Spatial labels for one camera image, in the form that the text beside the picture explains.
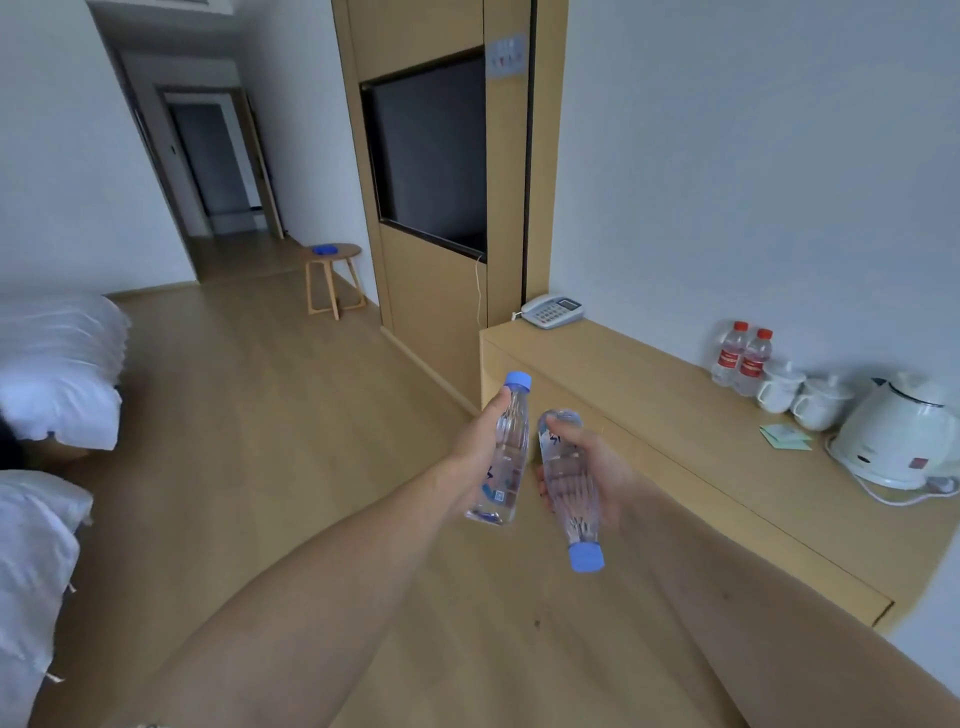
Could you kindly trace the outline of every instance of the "bottle label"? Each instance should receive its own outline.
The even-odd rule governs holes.
[[[740,374],[743,376],[760,376],[763,374],[763,362],[756,361],[755,359],[748,359],[746,356],[744,356],[743,362],[740,364]]]
[[[719,364],[721,367],[727,367],[727,369],[733,369],[736,367],[736,360],[739,358],[739,354],[727,352],[721,349],[720,357],[717,359],[717,364]]]

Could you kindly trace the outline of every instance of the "wooden counter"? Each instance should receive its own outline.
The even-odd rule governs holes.
[[[771,448],[758,426],[788,418],[593,322],[516,321],[480,338],[484,401],[508,371],[528,372],[532,421],[576,409],[698,516],[881,631],[923,593],[960,522],[960,498],[871,500],[819,440],[810,452]]]

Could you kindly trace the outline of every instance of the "white bedsheet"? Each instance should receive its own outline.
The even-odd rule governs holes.
[[[0,301],[0,411],[17,438],[113,449],[129,327],[102,296]]]
[[[48,473],[0,471],[0,728],[24,728],[93,497]]]

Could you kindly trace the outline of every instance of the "white kettle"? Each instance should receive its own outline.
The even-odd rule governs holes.
[[[854,475],[898,490],[960,474],[960,421],[946,400],[925,376],[898,374],[853,410],[830,453]]]

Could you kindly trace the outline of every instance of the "ceiling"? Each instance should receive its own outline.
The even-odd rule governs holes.
[[[92,0],[104,38],[120,50],[232,56],[244,25],[269,0]]]

